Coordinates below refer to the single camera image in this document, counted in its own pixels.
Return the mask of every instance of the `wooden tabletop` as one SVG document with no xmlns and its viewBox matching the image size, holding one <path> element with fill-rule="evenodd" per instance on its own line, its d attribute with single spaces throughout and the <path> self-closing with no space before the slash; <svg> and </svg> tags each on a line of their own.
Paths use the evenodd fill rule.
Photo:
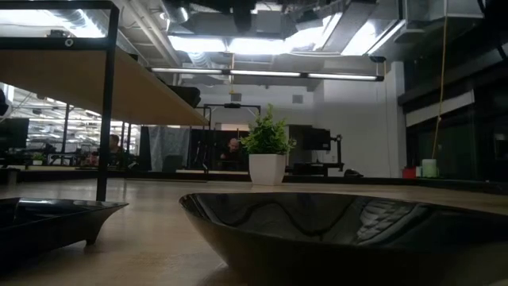
<svg viewBox="0 0 508 286">
<path fill-rule="evenodd" d="M 95 188 L 96 180 L 23 183 L 14 189 L 0 186 L 0 197 L 94 199 Z M 109 180 L 107 200 L 130 205 L 108 218 L 95 245 L 80 242 L 52 251 L 0 277 L 0 284 L 245 286 L 190 224 L 178 200 L 195 192 L 270 191 L 370 195 L 508 215 L 506 196 L 428 187 Z"/>
<path fill-rule="evenodd" d="M 103 51 L 2 50 L 0 81 L 102 112 Z M 175 92 L 117 48 L 113 119 L 133 124 L 203 126 L 207 120 Z"/>
</svg>

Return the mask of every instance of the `black bowl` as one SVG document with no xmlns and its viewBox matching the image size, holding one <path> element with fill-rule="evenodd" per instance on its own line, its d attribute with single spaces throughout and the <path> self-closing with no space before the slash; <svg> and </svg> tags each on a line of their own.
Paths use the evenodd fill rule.
<svg viewBox="0 0 508 286">
<path fill-rule="evenodd" d="M 508 278 L 508 217 L 317 193 L 191 194 L 194 227 L 249 285 L 487 285 Z"/>
<path fill-rule="evenodd" d="M 79 241 L 94 244 L 102 224 L 127 205 L 74 199 L 0 199 L 0 266 Z"/>
</svg>

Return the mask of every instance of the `man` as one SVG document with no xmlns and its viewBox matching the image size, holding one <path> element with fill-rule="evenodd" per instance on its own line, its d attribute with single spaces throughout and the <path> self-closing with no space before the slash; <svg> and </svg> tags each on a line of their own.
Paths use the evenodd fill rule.
<svg viewBox="0 0 508 286">
<path fill-rule="evenodd" d="M 123 150 L 118 146 L 119 142 L 118 135 L 110 135 L 110 166 L 118 166 L 122 162 Z"/>
<path fill-rule="evenodd" d="M 221 154 L 221 168 L 223 170 L 237 171 L 243 168 L 243 156 L 240 142 L 236 138 L 229 140 L 228 149 Z"/>
</svg>

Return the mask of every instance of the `white wall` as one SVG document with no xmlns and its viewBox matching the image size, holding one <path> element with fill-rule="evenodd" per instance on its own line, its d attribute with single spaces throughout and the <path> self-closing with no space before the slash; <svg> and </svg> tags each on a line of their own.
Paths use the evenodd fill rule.
<svg viewBox="0 0 508 286">
<path fill-rule="evenodd" d="M 275 119 L 288 124 L 313 125 L 341 134 L 342 162 L 368 177 L 400 177 L 406 165 L 406 122 L 397 97 L 404 93 L 403 64 L 393 63 L 384 82 L 323 81 L 314 91 L 304 87 L 237 86 L 242 104 L 275 106 Z M 230 102 L 229 87 L 198 86 L 204 103 Z M 304 104 L 293 104 L 292 95 L 303 95 Z M 212 124 L 247 123 L 254 116 L 245 109 L 217 108 Z M 335 144 L 319 152 L 322 162 L 336 162 Z M 331 176 L 342 176 L 337 170 Z"/>
<path fill-rule="evenodd" d="M 368 177 L 400 177 L 406 158 L 405 124 L 397 96 L 403 93 L 403 66 L 392 65 L 381 83 L 326 80 L 314 93 L 314 126 L 343 136 L 345 168 Z M 337 158 L 335 146 L 322 154 Z"/>
<path fill-rule="evenodd" d="M 215 87 L 196 86 L 201 91 L 201 102 L 224 104 L 231 102 L 230 87 L 220 85 Z M 241 104 L 260 105 L 261 113 L 264 114 L 268 103 L 274 105 L 275 120 L 286 119 L 287 124 L 311 125 L 313 121 L 313 93 L 305 87 L 261 87 L 252 85 L 234 86 L 234 92 L 242 94 Z M 303 104 L 293 104 L 293 95 L 303 95 Z M 254 121 L 254 115 L 248 110 L 238 110 L 218 107 L 212 114 L 212 126 L 215 123 L 245 124 Z"/>
</svg>

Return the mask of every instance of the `monitor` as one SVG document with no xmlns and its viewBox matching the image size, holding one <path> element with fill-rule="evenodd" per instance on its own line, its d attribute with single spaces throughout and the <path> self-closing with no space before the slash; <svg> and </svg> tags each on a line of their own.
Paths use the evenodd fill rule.
<svg viewBox="0 0 508 286">
<path fill-rule="evenodd" d="M 28 118 L 7 118 L 0 123 L 0 149 L 26 148 Z"/>
<path fill-rule="evenodd" d="M 330 130 L 306 128 L 303 130 L 303 143 L 304 150 L 330 150 Z"/>
</svg>

